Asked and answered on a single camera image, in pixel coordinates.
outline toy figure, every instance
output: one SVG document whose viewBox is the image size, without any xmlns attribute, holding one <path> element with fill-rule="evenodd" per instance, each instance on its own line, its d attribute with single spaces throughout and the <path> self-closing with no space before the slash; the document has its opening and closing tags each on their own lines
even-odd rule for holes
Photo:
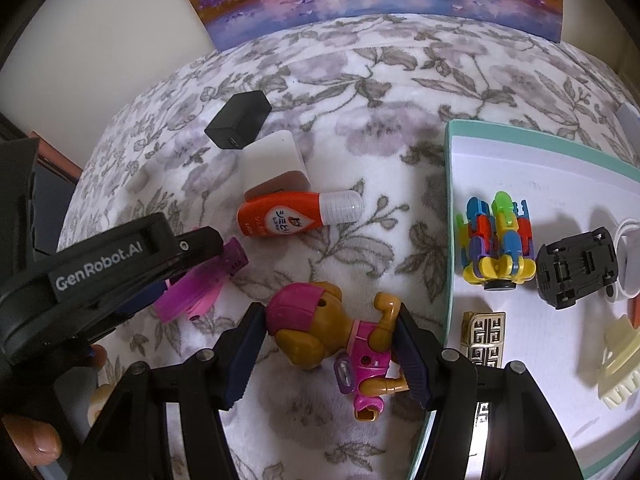
<svg viewBox="0 0 640 480">
<path fill-rule="evenodd" d="M 378 323 L 351 319 L 342 307 L 342 291 L 328 282 L 292 283 L 271 299 L 267 330 L 296 366 L 306 370 L 341 351 L 334 363 L 338 387 L 354 393 L 357 420 L 374 421 L 384 408 L 383 394 L 408 390 L 404 375 L 388 378 L 391 338 L 401 301 L 379 292 L 373 301 Z"/>
<path fill-rule="evenodd" d="M 487 202 L 471 197 L 463 215 L 456 216 L 462 247 L 462 277 L 485 290 L 508 290 L 529 281 L 536 273 L 533 236 L 527 201 L 518 203 L 504 191 L 495 194 L 491 211 Z"/>
</svg>

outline floral blanket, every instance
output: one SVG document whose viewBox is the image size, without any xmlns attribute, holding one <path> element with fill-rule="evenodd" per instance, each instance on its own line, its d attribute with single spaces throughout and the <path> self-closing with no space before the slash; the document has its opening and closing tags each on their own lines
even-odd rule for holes
<svg viewBox="0 0 640 480">
<path fill-rule="evenodd" d="M 249 239 L 236 225 L 238 152 L 204 127 L 234 93 L 273 105 L 263 135 L 291 130 L 316 191 L 355 189 L 355 224 Z M 103 340 L 102 381 L 132 362 L 175 364 L 213 346 L 250 301 L 293 281 L 340 286 L 347 311 L 375 320 L 377 290 L 403 298 L 440 335 L 446 318 L 443 138 L 453 118 L 510 123 L 581 142 L 638 165 L 614 110 L 631 100 L 614 73 L 567 44 L 442 16 L 377 15 L 278 32 L 183 67 L 111 121 L 84 169 L 60 248 L 157 211 L 175 233 L 211 225 L 236 236 L 250 263 L 203 319 L 168 325 L 153 308 Z M 423 414 L 393 396 L 375 424 L 354 420 L 329 362 L 312 372 L 265 341 L 244 398 L 222 413 L 241 480 L 401 480 Z M 173 465 L 186 478 L 177 415 Z"/>
</svg>

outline purple comb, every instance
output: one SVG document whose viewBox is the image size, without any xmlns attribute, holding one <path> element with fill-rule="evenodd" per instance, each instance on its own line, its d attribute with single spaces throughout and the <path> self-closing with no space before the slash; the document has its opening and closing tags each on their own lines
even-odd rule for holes
<svg viewBox="0 0 640 480">
<path fill-rule="evenodd" d="M 193 267 L 158 298 L 155 306 L 160 321 L 169 323 L 183 312 L 190 319 L 204 316 L 217 300 L 226 278 L 248 263 L 240 242 L 231 238 L 222 254 Z"/>
</svg>

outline black charger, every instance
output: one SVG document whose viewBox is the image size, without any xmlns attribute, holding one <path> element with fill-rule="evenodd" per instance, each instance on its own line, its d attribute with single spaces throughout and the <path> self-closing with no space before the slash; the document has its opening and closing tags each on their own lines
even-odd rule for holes
<svg viewBox="0 0 640 480">
<path fill-rule="evenodd" d="M 271 113 L 271 104 L 261 90 L 231 96 L 204 129 L 221 150 L 242 150 L 254 142 Z"/>
</svg>

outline orange tube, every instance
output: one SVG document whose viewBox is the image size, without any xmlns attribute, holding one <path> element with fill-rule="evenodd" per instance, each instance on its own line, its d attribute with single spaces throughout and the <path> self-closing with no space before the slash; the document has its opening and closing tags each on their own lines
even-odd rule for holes
<svg viewBox="0 0 640 480">
<path fill-rule="evenodd" d="M 322 227 L 320 194 L 280 192 L 245 202 L 238 210 L 238 224 L 246 236 L 303 233 Z"/>
<path fill-rule="evenodd" d="M 353 190 L 283 191 L 242 204 L 238 225 L 247 236 L 292 235 L 323 225 L 357 222 L 363 208 L 362 197 Z"/>
</svg>

